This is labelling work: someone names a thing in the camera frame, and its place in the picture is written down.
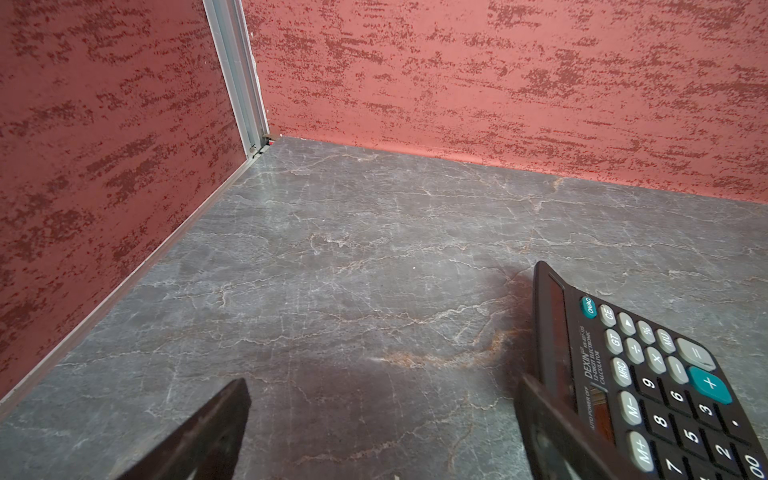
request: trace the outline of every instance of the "marble tabletop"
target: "marble tabletop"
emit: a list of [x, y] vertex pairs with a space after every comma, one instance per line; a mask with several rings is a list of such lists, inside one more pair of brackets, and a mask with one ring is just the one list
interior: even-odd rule
[[236, 478], [529, 478], [531, 280], [700, 339], [768, 445], [768, 206], [284, 137], [0, 425], [114, 478], [231, 379]]

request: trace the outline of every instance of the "white baseboard trim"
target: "white baseboard trim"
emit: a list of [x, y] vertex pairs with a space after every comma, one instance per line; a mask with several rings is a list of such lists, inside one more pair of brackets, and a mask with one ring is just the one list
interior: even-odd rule
[[128, 291], [156, 264], [170, 248], [202, 217], [221, 197], [221, 194], [248, 168], [256, 162], [260, 155], [248, 158], [237, 170], [227, 178], [192, 214], [174, 230], [159, 247], [154, 249], [136, 269], [123, 280], [120, 285], [110, 292], [72, 331], [51, 350], [19, 383], [0, 400], [0, 422], [23, 400], [32, 389], [56, 366], [67, 353], [72, 351], [90, 333], [97, 323], [103, 319], [109, 310], [123, 298]]

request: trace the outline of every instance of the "calculator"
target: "calculator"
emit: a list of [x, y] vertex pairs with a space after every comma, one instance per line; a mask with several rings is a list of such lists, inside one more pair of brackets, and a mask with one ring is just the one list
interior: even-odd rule
[[760, 441], [701, 343], [568, 285], [541, 261], [534, 315], [541, 383], [649, 478], [766, 478]]

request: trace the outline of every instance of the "pink wall panel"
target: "pink wall panel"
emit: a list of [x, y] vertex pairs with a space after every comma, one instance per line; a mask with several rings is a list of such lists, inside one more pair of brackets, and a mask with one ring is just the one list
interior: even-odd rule
[[768, 3], [245, 0], [282, 133], [768, 202]]
[[1, 396], [245, 157], [201, 0], [0, 22]]

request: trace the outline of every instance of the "teal button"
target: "teal button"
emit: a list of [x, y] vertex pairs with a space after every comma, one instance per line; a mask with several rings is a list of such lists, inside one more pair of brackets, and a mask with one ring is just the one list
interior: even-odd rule
[[598, 308], [594, 305], [594, 300], [588, 296], [581, 298], [581, 311], [587, 318], [595, 318], [598, 316]]
[[690, 375], [690, 382], [694, 384], [694, 387], [700, 394], [726, 405], [733, 402], [733, 398], [730, 396], [728, 387], [725, 386], [723, 380], [697, 366], [690, 367], [688, 373]]

